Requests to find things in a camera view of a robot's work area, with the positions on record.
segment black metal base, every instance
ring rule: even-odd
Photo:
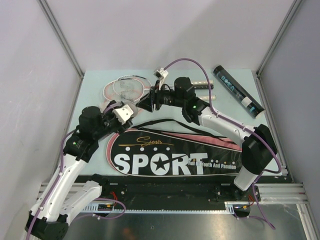
[[[85,183],[89,175],[79,176],[76,183]],[[218,188],[232,183],[235,176],[193,176],[193,177],[139,177],[105,176],[118,200],[129,210],[168,210],[168,211],[210,211],[225,210],[224,202],[247,202],[249,191],[242,199],[233,197],[222,199]],[[291,183],[289,176],[265,176],[258,183]]]
[[[217,185],[214,187],[214,200],[217,202],[247,202],[249,199],[249,196],[251,196],[253,199],[255,199],[254,194],[256,195],[256,198],[258,202],[261,201],[260,192],[258,186],[254,186],[254,192],[252,191],[252,188],[250,187],[247,192],[244,192],[241,196],[241,199],[236,198],[234,195],[228,195],[230,191],[228,191],[228,187],[226,185]]]
[[[29,218],[25,226],[28,231],[34,216],[29,213]],[[31,234],[41,240],[62,240],[67,234],[69,225],[66,223],[66,215],[60,215],[55,222],[47,222],[46,219],[35,220]]]

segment wire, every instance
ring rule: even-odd
[[[165,86],[165,87],[167,87],[169,90],[170,90],[170,92],[172,92],[172,89],[171,89],[171,87],[168,85],[168,84],[162,84],[162,86]]]
[[[251,135],[255,136],[267,149],[268,151],[271,153],[272,157],[274,158],[277,166],[278,166],[278,171],[273,171],[273,170],[269,170],[269,169],[265,169],[264,172],[269,172],[269,173],[273,173],[273,174],[279,174],[281,173],[281,170],[282,170],[282,167],[281,167],[281,163],[278,159],[278,157],[276,156],[275,152],[272,150],[272,148],[267,144],[267,142],[265,140],[262,139],[262,137],[260,137],[258,134],[256,134],[254,131],[248,129],[246,126],[244,126],[242,123],[239,123],[237,122],[236,120],[232,119],[232,118],[229,118],[228,116],[224,115],[224,114],[221,114],[219,113],[218,110],[216,110],[212,104],[212,90],[210,88],[210,80],[209,80],[209,77],[208,77],[208,74],[206,73],[205,69],[200,65],[200,63],[198,63],[197,61],[191,59],[191,58],[179,58],[177,60],[174,60],[173,62],[169,63],[165,68],[164,70],[167,70],[169,67],[171,67],[173,64],[177,63],[177,62],[180,62],[180,61],[189,61],[189,62],[193,62],[194,64],[196,64],[204,73],[204,76],[205,76],[205,79],[208,83],[208,90],[209,90],[209,107],[210,107],[210,110],[211,112],[217,117],[217,118],[221,118],[225,121],[227,121],[228,123],[231,123],[237,127],[239,127],[240,129],[242,129],[243,131],[246,131],[248,133],[250,133]],[[260,212],[261,212],[261,215],[264,217],[263,221],[265,221],[273,230],[275,230],[275,226],[273,226],[269,221],[268,219],[266,218],[265,216],[265,213],[263,212],[261,206],[260,206],[260,203],[257,199],[257,196],[254,194],[254,191],[255,191],[255,183],[259,180],[259,178],[262,176],[263,172],[254,180],[254,182],[252,183],[252,190],[253,190],[253,196],[254,196],[254,199],[256,201],[256,205],[258,206]],[[251,218],[254,218],[254,219],[262,219],[261,217],[259,216],[251,216]]]
[[[41,208],[43,208],[43,206],[46,204],[48,198],[50,197],[51,193],[53,192],[53,190],[55,189],[56,185],[58,184],[60,178],[62,177],[62,175],[60,175],[60,173],[63,173],[63,170],[64,170],[64,144],[65,144],[65,141],[67,139],[68,136],[70,136],[71,134],[73,134],[76,130],[73,130],[69,133],[67,133],[63,139],[61,140],[61,143],[60,143],[60,168],[59,168],[59,174],[56,176],[52,186],[50,187],[49,191],[47,192],[47,194],[44,196],[42,202],[40,203],[37,211],[35,212],[35,215],[34,217],[32,218],[32,221],[30,223],[30,226],[28,228],[28,231],[27,231],[27,234],[26,234],[26,238],[25,240],[29,240],[30,239],[30,236],[31,236],[31,232],[32,232],[32,229],[35,225],[35,222],[37,220],[37,217],[39,216],[40,214],[40,211],[41,211]]]
[[[113,202],[116,202],[117,204],[120,204],[122,207],[123,207],[123,211],[121,213],[119,213],[118,215],[116,216],[111,216],[111,217],[106,217],[106,216],[100,216],[100,215],[97,215],[97,214],[94,214],[94,213],[89,213],[89,214],[84,214],[84,215],[81,215],[81,216],[78,216],[76,217],[73,221],[77,221],[79,219],[82,219],[82,218],[86,218],[86,217],[96,217],[98,220],[100,219],[105,219],[105,220],[111,220],[111,219],[117,219],[117,218],[120,218],[123,214],[125,214],[127,208],[125,206],[125,204],[123,204],[121,201],[118,201],[118,200],[115,200],[115,199],[110,199],[110,198],[96,198],[95,200],[103,200],[103,201],[113,201]]]
[[[105,114],[106,112],[108,112],[110,109],[113,109],[114,107],[118,107],[121,105],[121,102],[116,102],[114,104],[111,104],[110,106],[107,106],[105,108],[105,110],[103,110],[103,113]]]
[[[254,198],[249,194],[248,195],[248,198],[249,198],[249,202],[250,202],[250,206],[252,206],[253,204],[255,204],[255,200]]]
[[[234,209],[246,209],[246,208],[249,208],[249,207],[250,207],[250,205],[247,204],[247,205],[242,205],[242,206],[234,206],[233,208]]]
[[[264,219],[264,218],[262,218],[260,216],[241,216],[241,217],[239,217],[236,213],[234,213],[233,216],[235,216],[237,220],[238,219],[257,219],[257,220],[264,221],[265,223],[268,224],[268,220],[266,220],[266,219]],[[270,224],[271,224],[271,228],[273,230],[275,230],[276,229],[275,226],[273,226],[272,223],[270,223]]]
[[[113,195],[114,200],[118,200],[117,195],[115,194],[114,191],[112,191],[111,194]]]

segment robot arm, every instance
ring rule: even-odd
[[[273,159],[272,154],[255,135],[261,137],[273,152],[277,153],[270,130],[263,124],[258,127],[245,126],[218,111],[214,114],[209,103],[196,96],[195,88],[188,77],[177,78],[174,81],[174,90],[165,89],[165,86],[159,88],[160,80],[137,106],[150,112],[159,110],[162,105],[182,108],[182,115],[187,122],[213,129],[242,147],[242,168],[233,184],[226,188],[225,193],[226,197],[233,196],[235,200],[240,200]]]
[[[104,113],[95,106],[82,110],[79,125],[63,149],[63,166],[57,167],[45,191],[31,208],[26,231],[30,229],[33,236],[42,240],[61,240],[86,205],[100,197],[103,191],[108,195],[107,181],[95,174],[79,192],[65,201],[81,170],[98,149],[98,141],[112,133],[123,133],[132,126],[131,119],[137,112],[133,104],[124,103]]]

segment light blue table surface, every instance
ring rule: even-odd
[[[80,93],[75,105],[75,109],[71,118],[69,130],[75,129],[79,124],[79,116],[81,115],[82,109],[88,106],[99,107],[102,102],[105,101],[103,96],[103,89],[106,84],[117,79],[123,75],[139,75],[148,78],[152,85],[156,82],[156,78],[153,75],[153,69],[150,70],[105,70],[105,71],[87,71],[84,75],[83,83],[80,89]],[[214,89],[212,94],[216,95],[216,100],[213,101],[213,106],[220,112],[229,115],[230,117],[239,120],[246,125],[258,126],[260,124],[267,125],[265,116],[261,116],[258,119],[254,119],[248,114],[247,110],[237,102],[237,100],[231,95],[227,88],[218,81],[212,74],[212,70],[206,70],[210,80],[213,80]],[[252,97],[260,102],[259,94],[256,88],[256,84],[250,69],[228,69],[228,72],[246,89]],[[201,70],[198,69],[169,69],[169,75],[166,78],[167,84],[173,84],[175,79],[178,77],[189,77],[192,82],[205,81],[205,76]],[[196,90],[197,96],[207,96],[208,90]],[[157,120],[163,118],[172,118],[193,128],[199,128],[201,130],[210,132],[214,135],[221,135],[218,132],[198,126],[194,123],[188,123],[182,116],[181,109],[173,106],[163,105],[159,111],[147,112],[142,111],[133,119],[133,124],[141,124],[150,120]],[[159,123],[151,126],[150,128],[158,130],[176,131],[191,133],[191,131],[183,128],[179,124],[173,123]],[[106,147],[109,137],[99,142],[99,148],[92,156],[90,162],[82,170],[81,175],[119,175],[121,173],[114,170],[107,162],[106,159]],[[268,169],[276,171],[278,169],[275,160],[272,160],[267,166]],[[274,175],[272,173],[265,172],[265,175]]]

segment white wall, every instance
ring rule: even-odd
[[[290,171],[320,226],[320,1],[302,5],[262,73]]]
[[[79,81],[37,1],[0,1],[0,239],[51,174]]]
[[[48,2],[86,70],[155,69],[181,57],[256,70],[293,0]]]

